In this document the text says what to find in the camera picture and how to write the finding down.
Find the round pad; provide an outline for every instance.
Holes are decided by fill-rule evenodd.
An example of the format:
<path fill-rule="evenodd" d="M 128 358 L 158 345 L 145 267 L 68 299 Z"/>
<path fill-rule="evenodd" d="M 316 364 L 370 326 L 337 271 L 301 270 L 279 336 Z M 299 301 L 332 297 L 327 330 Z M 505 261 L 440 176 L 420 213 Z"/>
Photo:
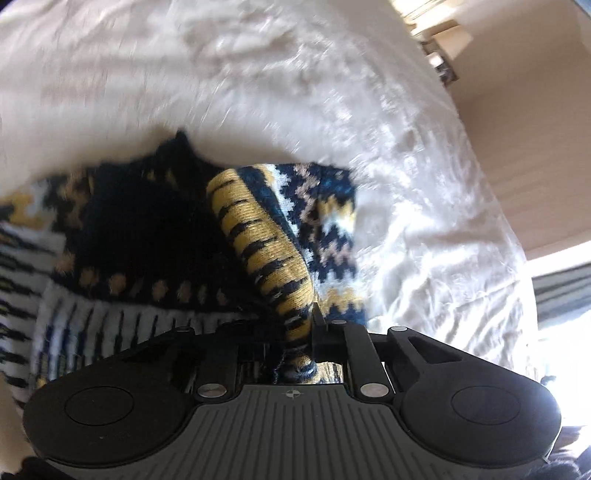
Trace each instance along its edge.
<path fill-rule="evenodd" d="M 561 423 L 546 388 L 477 359 L 429 365 L 404 394 L 401 415 L 434 453 L 484 468 L 545 456 Z"/>
<path fill-rule="evenodd" d="M 452 407 L 465 420 L 501 425 L 519 415 L 521 406 L 512 393 L 496 387 L 468 387 L 452 398 Z"/>
<path fill-rule="evenodd" d="M 82 425 L 100 426 L 123 420 L 133 407 L 134 398 L 121 388 L 92 387 L 70 397 L 66 414 Z"/>
<path fill-rule="evenodd" d="M 96 468 L 157 450 L 181 429 L 189 407 L 189 395 L 153 369 L 106 361 L 38 390 L 23 424 L 40 456 Z"/>

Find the bed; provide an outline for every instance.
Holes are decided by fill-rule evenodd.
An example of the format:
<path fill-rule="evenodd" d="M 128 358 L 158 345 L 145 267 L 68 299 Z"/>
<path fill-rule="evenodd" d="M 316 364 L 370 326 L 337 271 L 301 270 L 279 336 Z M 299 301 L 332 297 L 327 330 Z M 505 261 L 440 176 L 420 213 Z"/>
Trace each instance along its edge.
<path fill-rule="evenodd" d="M 370 330 L 535 376 L 524 253 L 386 0 L 17 0 L 0 52 L 0 194 L 179 128 L 218 164 L 349 168 Z"/>

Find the fair isle pattern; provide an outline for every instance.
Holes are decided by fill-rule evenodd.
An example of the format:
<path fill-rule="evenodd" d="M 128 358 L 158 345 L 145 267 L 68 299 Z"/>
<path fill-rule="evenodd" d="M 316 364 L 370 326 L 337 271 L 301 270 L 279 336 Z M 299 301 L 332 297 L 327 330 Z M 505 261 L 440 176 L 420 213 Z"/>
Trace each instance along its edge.
<path fill-rule="evenodd" d="M 51 185 L 47 180 L 31 183 L 0 199 L 0 222 L 34 230 L 48 229 L 56 220 L 53 209 L 43 201 Z"/>
<path fill-rule="evenodd" d="M 355 188 L 349 172 L 316 164 L 255 168 L 265 171 L 265 182 L 301 248 L 322 313 L 365 323 L 352 255 Z"/>
<path fill-rule="evenodd" d="M 32 390 L 176 327 L 197 335 L 228 322 L 256 319 L 245 312 L 190 312 L 152 305 L 90 300 L 50 280 L 34 326 Z"/>
<path fill-rule="evenodd" d="M 19 412 L 30 396 L 37 311 L 66 239 L 0 222 L 0 372 Z"/>
<path fill-rule="evenodd" d="M 211 208 L 238 258 L 286 326 L 281 375 L 318 382 L 307 354 L 310 312 L 364 323 L 351 259 L 355 189 L 348 173 L 317 165 L 226 170 L 208 185 Z"/>

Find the white bedsheet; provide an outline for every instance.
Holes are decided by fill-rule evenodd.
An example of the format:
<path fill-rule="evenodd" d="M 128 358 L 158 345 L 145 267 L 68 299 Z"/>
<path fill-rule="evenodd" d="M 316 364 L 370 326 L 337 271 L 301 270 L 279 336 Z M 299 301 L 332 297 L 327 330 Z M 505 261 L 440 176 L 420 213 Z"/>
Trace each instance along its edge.
<path fill-rule="evenodd" d="M 386 0 L 17 0 L 0 128 L 0 193 L 177 128 L 220 164 L 351 168 L 370 328 L 533 375 L 524 254 Z"/>

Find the white duvet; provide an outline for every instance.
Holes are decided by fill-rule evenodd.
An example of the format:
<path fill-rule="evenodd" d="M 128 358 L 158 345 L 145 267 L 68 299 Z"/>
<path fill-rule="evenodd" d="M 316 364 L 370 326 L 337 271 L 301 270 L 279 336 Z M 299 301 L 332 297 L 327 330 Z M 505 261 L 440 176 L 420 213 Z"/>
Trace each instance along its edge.
<path fill-rule="evenodd" d="M 386 0 L 17 0 L 0 14 L 0 194 L 147 152 L 347 167 L 370 328 L 533 375 L 525 257 Z"/>

